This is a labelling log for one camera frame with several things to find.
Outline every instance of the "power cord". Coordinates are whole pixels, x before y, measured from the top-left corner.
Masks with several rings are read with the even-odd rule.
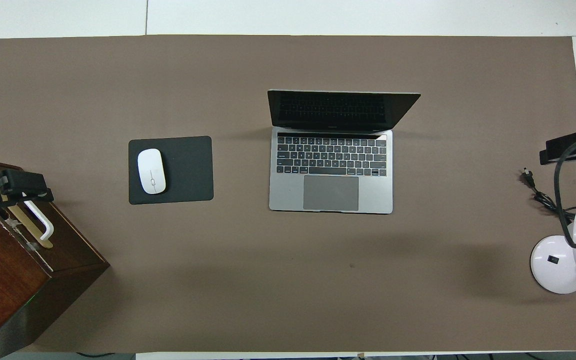
[[[533,355],[532,353],[529,353],[529,352],[527,352],[527,353],[525,353],[525,354],[528,355],[528,356],[530,356],[530,357],[533,358],[534,360],[545,360],[544,358],[537,357],[537,356],[535,356],[535,355]]]
[[[554,183],[555,183],[555,204],[557,209],[557,215],[559,217],[559,223],[561,224],[561,229],[564,232],[564,237],[566,237],[566,242],[570,246],[570,248],[576,249],[576,243],[573,242],[572,236],[570,235],[570,231],[566,224],[566,210],[562,208],[562,194],[560,192],[560,172],[562,171],[562,165],[566,161],[566,159],[576,151],[576,141],[573,142],[570,146],[561,153],[559,159],[557,160],[557,165],[555,166],[555,176],[554,176]]]
[[[82,352],[78,352],[78,355],[84,356],[85,358],[103,358],[105,356],[109,356],[109,355],[114,355],[114,352],[106,352],[106,353],[100,353],[99,355],[90,355],[88,353],[82,353]]]
[[[534,192],[532,199],[535,200],[537,203],[543,205],[543,207],[552,212],[553,215],[557,215],[557,203],[555,203],[553,199],[551,199],[551,197],[548,196],[547,194],[537,190],[537,187],[535,186],[535,178],[533,178],[533,172],[528,170],[528,168],[523,168],[521,178],[523,179],[525,184],[528,185],[528,187],[530,187],[530,189],[532,189],[532,191]],[[564,216],[568,224],[572,223],[572,221],[575,219],[575,213],[570,212],[570,210],[575,209],[576,206],[564,209]]]

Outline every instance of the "desk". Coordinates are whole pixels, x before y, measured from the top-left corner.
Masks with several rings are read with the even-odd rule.
[[[422,93],[393,214],[268,209],[276,88]],[[34,350],[576,350],[576,293],[528,262],[558,222],[518,181],[550,189],[538,151],[574,131],[570,38],[0,39],[0,162],[43,173],[112,264]],[[197,135],[214,200],[130,205],[128,141]]]

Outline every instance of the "wooden box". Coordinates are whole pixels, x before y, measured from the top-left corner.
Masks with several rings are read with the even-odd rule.
[[[6,168],[21,170],[0,163]],[[54,226],[52,248],[0,218],[0,358],[34,342],[110,266],[54,203],[34,203]],[[19,208],[43,229],[23,203]]]

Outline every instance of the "mouse pad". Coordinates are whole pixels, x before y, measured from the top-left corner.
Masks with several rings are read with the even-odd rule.
[[[142,187],[137,156],[157,149],[166,177],[166,189],[148,194]],[[128,142],[128,201],[133,205],[211,200],[213,186],[213,141],[210,136],[133,139]]]

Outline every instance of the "keyboard key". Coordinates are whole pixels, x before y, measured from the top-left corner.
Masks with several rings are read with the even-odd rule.
[[[343,167],[311,167],[308,170],[311,174],[346,175],[346,168]]]

